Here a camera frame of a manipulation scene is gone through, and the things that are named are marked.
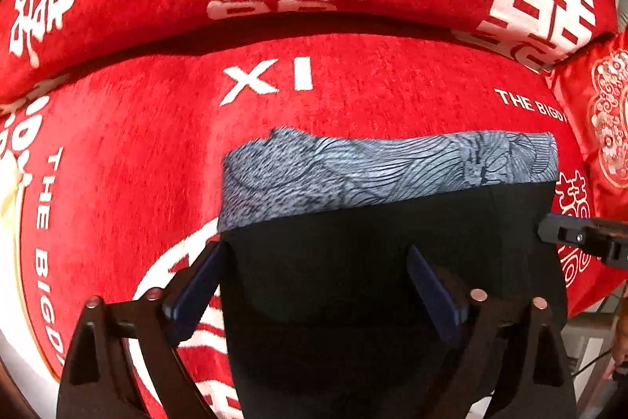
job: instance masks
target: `black garment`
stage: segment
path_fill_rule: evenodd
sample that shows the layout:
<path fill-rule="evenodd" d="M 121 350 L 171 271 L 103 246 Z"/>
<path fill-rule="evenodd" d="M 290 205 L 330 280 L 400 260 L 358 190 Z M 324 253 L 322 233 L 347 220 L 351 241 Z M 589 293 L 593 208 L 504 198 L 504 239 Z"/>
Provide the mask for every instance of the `black garment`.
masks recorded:
<path fill-rule="evenodd" d="M 274 219 L 222 234 L 228 353 L 247 419 L 420 417 L 447 347 L 406 275 L 414 244 L 469 289 L 542 296 L 558 328 L 556 249 L 536 236 L 554 182 L 470 188 Z M 497 379 L 497 343 L 477 398 Z"/>

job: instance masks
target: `black clamp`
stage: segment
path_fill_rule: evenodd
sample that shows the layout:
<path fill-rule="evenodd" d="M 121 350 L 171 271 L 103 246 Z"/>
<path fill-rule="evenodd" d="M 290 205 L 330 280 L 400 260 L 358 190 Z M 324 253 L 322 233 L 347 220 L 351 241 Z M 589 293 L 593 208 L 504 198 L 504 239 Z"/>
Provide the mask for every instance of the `black clamp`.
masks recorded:
<path fill-rule="evenodd" d="M 539 224 L 538 234 L 543 242 L 575 247 L 609 267 L 628 270 L 626 223 L 550 213 Z"/>
<path fill-rule="evenodd" d="M 208 242 L 165 289 L 140 299 L 87 301 L 65 361 L 58 419 L 148 419 L 126 355 L 125 338 L 137 339 L 161 404 L 170 419 L 217 419 L 177 355 L 202 318 L 225 271 L 227 247 Z"/>

